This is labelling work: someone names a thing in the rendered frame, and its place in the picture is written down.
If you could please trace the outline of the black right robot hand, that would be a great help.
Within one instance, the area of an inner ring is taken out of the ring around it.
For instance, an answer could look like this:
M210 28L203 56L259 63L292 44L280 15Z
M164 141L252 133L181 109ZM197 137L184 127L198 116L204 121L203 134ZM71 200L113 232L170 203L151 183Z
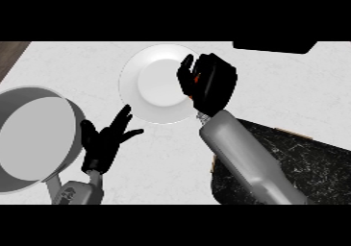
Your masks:
M192 99L194 109L213 117L225 108L234 92L237 73L213 53L201 54L197 60L188 54L181 61L176 78L184 94Z

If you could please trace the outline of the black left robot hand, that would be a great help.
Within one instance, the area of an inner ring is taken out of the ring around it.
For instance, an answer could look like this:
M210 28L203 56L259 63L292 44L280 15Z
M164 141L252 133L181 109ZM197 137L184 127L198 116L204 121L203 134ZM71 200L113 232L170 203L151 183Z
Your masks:
M142 129L130 131L126 129L130 119L130 105L124 105L111 124L101 131L95 130L89 120L81 121L81 145L86 150L81 171L84 173L96 171L104 174L110 170L120 145L144 133Z

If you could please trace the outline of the white round plate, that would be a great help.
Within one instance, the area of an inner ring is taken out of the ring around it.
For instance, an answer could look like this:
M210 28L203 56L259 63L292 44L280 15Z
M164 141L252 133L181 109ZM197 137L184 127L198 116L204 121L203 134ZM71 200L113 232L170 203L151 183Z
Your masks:
M192 100L184 94L176 71L187 55L197 57L188 47L157 44L142 49L127 60L118 79L121 101L132 114L154 124L172 124L194 116Z

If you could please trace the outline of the black marbled tray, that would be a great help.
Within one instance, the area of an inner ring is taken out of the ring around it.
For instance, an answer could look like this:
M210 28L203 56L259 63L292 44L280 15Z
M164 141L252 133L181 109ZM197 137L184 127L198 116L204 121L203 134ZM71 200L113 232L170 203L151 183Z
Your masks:
M317 205L351 205L351 151L240 119L284 175Z

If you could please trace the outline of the grey pan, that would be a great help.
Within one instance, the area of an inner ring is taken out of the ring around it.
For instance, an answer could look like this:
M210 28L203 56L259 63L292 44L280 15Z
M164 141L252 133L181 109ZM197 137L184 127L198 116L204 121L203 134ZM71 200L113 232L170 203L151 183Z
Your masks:
M0 92L0 195L39 183L58 193L58 174L81 153L84 119L76 103L44 87Z

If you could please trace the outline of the black appliance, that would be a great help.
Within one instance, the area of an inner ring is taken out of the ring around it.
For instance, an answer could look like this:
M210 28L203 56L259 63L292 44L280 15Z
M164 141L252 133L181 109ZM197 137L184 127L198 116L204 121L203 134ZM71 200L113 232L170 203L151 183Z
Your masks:
M235 41L232 47L243 50L302 55L315 44L315 41Z

